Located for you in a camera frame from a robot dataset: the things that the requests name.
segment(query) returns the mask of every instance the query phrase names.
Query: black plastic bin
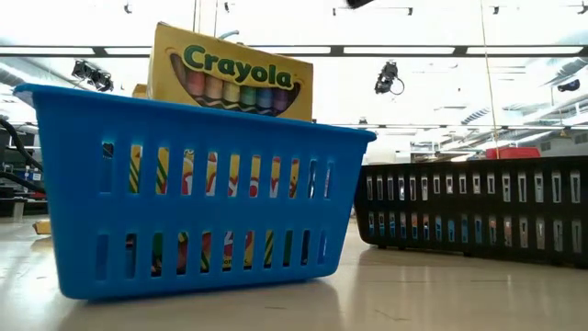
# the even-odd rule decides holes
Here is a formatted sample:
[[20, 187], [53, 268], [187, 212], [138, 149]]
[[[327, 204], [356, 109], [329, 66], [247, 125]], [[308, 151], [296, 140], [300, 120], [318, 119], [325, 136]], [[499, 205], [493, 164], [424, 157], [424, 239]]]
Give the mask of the black plastic bin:
[[368, 244], [588, 266], [588, 157], [365, 165]]

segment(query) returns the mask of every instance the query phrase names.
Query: blue plastic basket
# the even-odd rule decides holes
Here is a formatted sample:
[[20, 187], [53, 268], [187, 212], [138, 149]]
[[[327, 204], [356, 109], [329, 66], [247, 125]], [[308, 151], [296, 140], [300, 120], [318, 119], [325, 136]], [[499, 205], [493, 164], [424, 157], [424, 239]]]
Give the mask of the blue plastic basket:
[[[53, 86], [22, 85], [15, 94], [37, 110], [64, 295], [98, 299], [169, 293], [303, 280], [336, 271], [362, 155], [374, 133]], [[111, 163], [103, 160], [104, 142], [114, 144]], [[129, 191], [133, 144], [142, 146], [137, 194]], [[169, 148], [170, 155], [164, 195], [155, 192], [160, 147]], [[190, 195], [181, 192], [186, 149], [195, 151]], [[218, 154], [214, 196], [205, 194], [209, 152]], [[226, 189], [232, 154], [241, 159], [236, 197], [229, 197]], [[254, 155], [261, 156], [261, 170], [258, 195], [252, 198], [247, 188]], [[278, 193], [270, 198], [274, 157], [282, 161]], [[294, 199], [288, 194], [293, 159], [300, 160]], [[105, 164], [112, 166], [110, 172], [101, 169]], [[108, 192], [101, 179], [105, 173], [112, 176]], [[269, 268], [265, 240], [257, 239], [268, 230], [274, 236]], [[256, 234], [253, 265], [244, 268], [249, 231]], [[288, 231], [291, 257], [285, 267]], [[177, 241], [183, 232], [189, 237], [187, 267], [178, 275]], [[206, 273], [200, 268], [204, 232], [212, 237]], [[234, 234], [232, 267], [223, 271], [227, 232]], [[131, 262], [128, 234], [136, 235]], [[159, 277], [151, 273], [155, 234], [163, 236]]]

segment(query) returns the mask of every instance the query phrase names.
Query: floor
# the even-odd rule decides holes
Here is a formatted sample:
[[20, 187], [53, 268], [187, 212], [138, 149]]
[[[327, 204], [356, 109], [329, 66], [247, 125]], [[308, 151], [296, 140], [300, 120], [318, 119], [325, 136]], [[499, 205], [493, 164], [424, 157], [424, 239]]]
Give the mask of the floor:
[[0, 223], [3, 330], [586, 330], [588, 271], [378, 250], [350, 223], [338, 271], [300, 284], [89, 303], [64, 298], [51, 238]]

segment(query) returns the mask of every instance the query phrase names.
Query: yellow crayon box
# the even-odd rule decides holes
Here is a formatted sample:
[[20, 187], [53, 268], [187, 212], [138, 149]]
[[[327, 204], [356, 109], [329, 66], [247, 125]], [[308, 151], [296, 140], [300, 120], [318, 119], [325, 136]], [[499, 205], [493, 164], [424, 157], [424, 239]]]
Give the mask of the yellow crayon box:
[[150, 98], [295, 120], [312, 117], [312, 64], [159, 23]]

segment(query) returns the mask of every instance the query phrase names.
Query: basket rim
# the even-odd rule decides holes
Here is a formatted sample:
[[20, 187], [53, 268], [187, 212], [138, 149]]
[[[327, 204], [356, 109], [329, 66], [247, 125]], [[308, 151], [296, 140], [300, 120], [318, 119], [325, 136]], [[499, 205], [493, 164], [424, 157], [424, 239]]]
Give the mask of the basket rim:
[[98, 93], [92, 91], [84, 91], [79, 89], [67, 88], [67, 87], [59, 87], [59, 86], [45, 86], [39, 84], [21, 84], [15, 87], [13, 95], [18, 97], [31, 107], [35, 108], [35, 95], [55, 95], [55, 96], [64, 96], [64, 97], [82, 97], [82, 98], [89, 98], [89, 99], [102, 99], [109, 102], [116, 102], [116, 103], [123, 103], [123, 104], [131, 104], [134, 107], [141, 106], [144, 108], [166, 108], [166, 112], [169, 111], [176, 111], [178, 113], [190, 113], [190, 114], [200, 114], [208, 117], [215, 117], [215, 118], [230, 118], [235, 120], [243, 120], [243, 121], [251, 121], [251, 122], [262, 122], [271, 125], [279, 125], [279, 126], [289, 126], [289, 127], [296, 127], [299, 129], [307, 129], [307, 130], [322, 130], [322, 131], [330, 131], [342, 134], [354, 134], [356, 136], [360, 136], [363, 139], [367, 140], [368, 142], [373, 142], [376, 140], [376, 133], [372, 131], [365, 131], [365, 130], [357, 130], [351, 128], [341, 128], [335, 127], [332, 125], [326, 124], [319, 124], [319, 123], [311, 123], [304, 120], [293, 120], [293, 119], [282, 119], [282, 118], [273, 118], [268, 116], [259, 116], [254, 114], [246, 114], [241, 112], [235, 111], [219, 111], [218, 109], [214, 108], [205, 108], [199, 106], [190, 106], [185, 104], [179, 104], [174, 102], [166, 102], [166, 101], [159, 101], [159, 100], [150, 100], [150, 99], [142, 99], [136, 97], [124, 97], [124, 96], [116, 96], [110, 95], [106, 93]]

